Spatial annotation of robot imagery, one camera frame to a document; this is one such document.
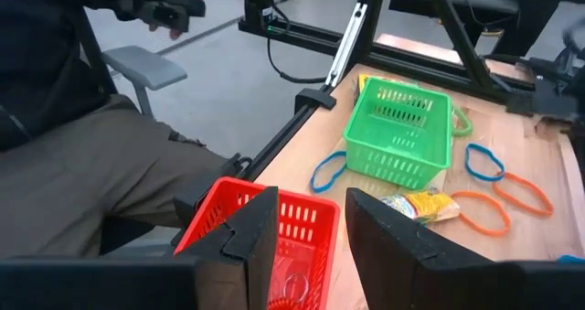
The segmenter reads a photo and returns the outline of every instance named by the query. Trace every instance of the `snack package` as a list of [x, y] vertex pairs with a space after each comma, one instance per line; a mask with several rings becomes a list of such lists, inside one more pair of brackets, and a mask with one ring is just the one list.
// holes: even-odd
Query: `snack package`
[[362, 91], [364, 89], [364, 87], [366, 87], [366, 81], [368, 78], [378, 78], [378, 79], [382, 79], [382, 80], [390, 80], [390, 81], [394, 81], [394, 82], [399, 82], [399, 83], [403, 83], [406, 85], [417, 85], [416, 82], [406, 82], [403, 80], [395, 80], [392, 78], [385, 78], [385, 77], [379, 77], [379, 76], [371, 76], [371, 75], [367, 75], [364, 73], [360, 73], [359, 74], [359, 81], [358, 81], [358, 87], [359, 87], [359, 91]]
[[451, 197], [434, 188], [383, 197], [380, 201], [420, 223], [456, 218], [461, 212]]

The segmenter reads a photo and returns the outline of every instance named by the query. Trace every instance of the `blue rubber band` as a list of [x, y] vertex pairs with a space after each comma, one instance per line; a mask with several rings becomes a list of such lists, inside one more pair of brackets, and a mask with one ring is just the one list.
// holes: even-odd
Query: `blue rubber band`
[[562, 255], [558, 261], [561, 263], [585, 263], [585, 259], [573, 255]]
[[323, 167], [325, 164], [327, 164], [328, 162], [330, 162], [331, 160], [337, 158], [337, 157], [345, 157], [346, 156], [346, 152], [345, 151], [336, 151], [332, 154], [330, 154], [324, 161], [321, 162], [321, 164], [319, 164], [317, 166], [317, 168], [314, 170], [313, 172], [313, 176], [311, 176], [311, 190], [314, 193], [322, 193], [327, 191], [328, 189], [330, 189], [333, 184], [335, 183], [335, 181], [344, 173], [344, 171], [346, 170], [346, 164], [343, 165], [343, 167], [341, 167], [338, 171], [335, 172], [335, 174], [333, 174], [333, 176], [331, 176], [331, 179], [329, 180], [329, 182], [325, 183], [324, 185], [318, 187], [314, 184], [314, 178], [317, 175], [317, 172], [319, 171], [319, 169], [321, 169], [321, 167]]
[[[481, 173], [475, 172], [471, 165], [469, 164], [469, 157], [470, 157], [470, 152], [471, 150], [475, 150], [478, 152], [481, 152], [482, 154], [485, 154], [487, 156], [490, 157], [490, 159], [492, 159], [492, 161], [494, 162], [494, 164], [496, 164], [499, 168], [500, 168], [500, 173], [497, 176], [485, 176]], [[505, 168], [504, 168], [504, 164], [502, 164], [502, 162], [495, 157], [495, 155], [492, 153], [492, 151], [490, 151], [490, 149], [479, 145], [479, 144], [468, 144], [467, 147], [465, 148], [465, 168], [467, 169], [467, 172], [469, 172], [469, 174], [471, 174], [473, 177], [479, 178], [483, 181], [488, 181], [488, 182], [495, 182], [495, 181], [499, 181], [502, 178], [504, 178], [504, 173], [505, 173]]]

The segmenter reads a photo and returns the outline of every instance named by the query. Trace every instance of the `dark jacket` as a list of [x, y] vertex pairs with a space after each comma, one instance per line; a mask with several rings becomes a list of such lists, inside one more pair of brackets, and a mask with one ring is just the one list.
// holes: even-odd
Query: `dark jacket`
[[0, 0], [0, 151], [75, 120], [106, 95], [80, 60], [75, 0]]

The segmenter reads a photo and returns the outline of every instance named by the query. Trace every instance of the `wooden table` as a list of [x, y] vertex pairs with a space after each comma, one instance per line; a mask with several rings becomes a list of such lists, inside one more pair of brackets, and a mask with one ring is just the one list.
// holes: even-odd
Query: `wooden table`
[[[413, 51], [432, 53], [435, 57], [453, 59], [452, 51], [444, 48], [429, 48], [427, 44], [388, 36], [383, 36], [380, 41], [390, 46], [412, 48]], [[496, 62], [492, 69], [498, 69], [496, 72], [498, 74], [524, 80], [531, 79], [530, 76], [507, 64]], [[334, 109], [332, 111], [318, 109], [266, 167], [256, 182], [311, 194], [309, 179], [314, 168], [332, 152], [345, 148], [342, 133], [354, 108], [353, 91], [359, 73], [405, 80], [384, 71], [361, 65], [355, 66], [332, 93], [337, 98]], [[561, 134], [557, 126], [506, 113], [501, 105], [428, 84], [421, 86], [449, 93], [454, 103], [463, 107], [474, 128], [473, 135], [454, 140], [451, 169], [440, 173], [431, 183], [447, 193], [474, 190], [490, 194], [499, 200], [512, 220], [512, 229], [501, 238], [481, 235], [459, 219], [434, 223], [429, 227], [442, 236], [495, 261], [555, 260], [562, 254], [583, 255], [585, 219], [582, 216], [585, 214], [585, 197], [577, 160], [567, 136]], [[489, 147], [505, 163], [509, 172], [540, 186], [555, 206], [553, 216], [541, 219], [512, 207], [494, 195], [489, 183], [471, 178], [463, 166], [464, 148], [470, 142]], [[341, 164], [333, 162], [320, 172], [317, 180], [326, 180]], [[488, 174], [495, 173], [496, 170], [489, 159], [481, 156], [474, 156], [472, 165]], [[374, 197], [400, 191], [397, 186], [388, 182], [346, 170], [334, 187], [319, 196], [332, 199], [343, 212], [348, 187], [359, 187]], [[533, 200], [534, 197], [518, 186], [504, 181], [502, 187], [526, 203], [540, 206]], [[502, 226], [495, 211], [480, 200], [461, 199], [459, 203], [462, 211], [487, 228], [495, 229]], [[367, 309], [349, 249], [345, 218], [340, 220], [339, 225], [328, 309]]]

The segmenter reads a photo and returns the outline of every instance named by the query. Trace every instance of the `person's leg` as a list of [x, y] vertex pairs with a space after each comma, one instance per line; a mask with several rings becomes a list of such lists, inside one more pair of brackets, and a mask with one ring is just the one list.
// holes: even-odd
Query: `person's leg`
[[495, 54], [522, 57], [532, 48], [558, 7], [558, 0], [517, 0], [519, 21], [505, 22], [504, 34], [495, 45]]
[[171, 141], [171, 133], [117, 96], [1, 154], [0, 257], [96, 256], [105, 215], [178, 226], [174, 191], [225, 159], [198, 143]]

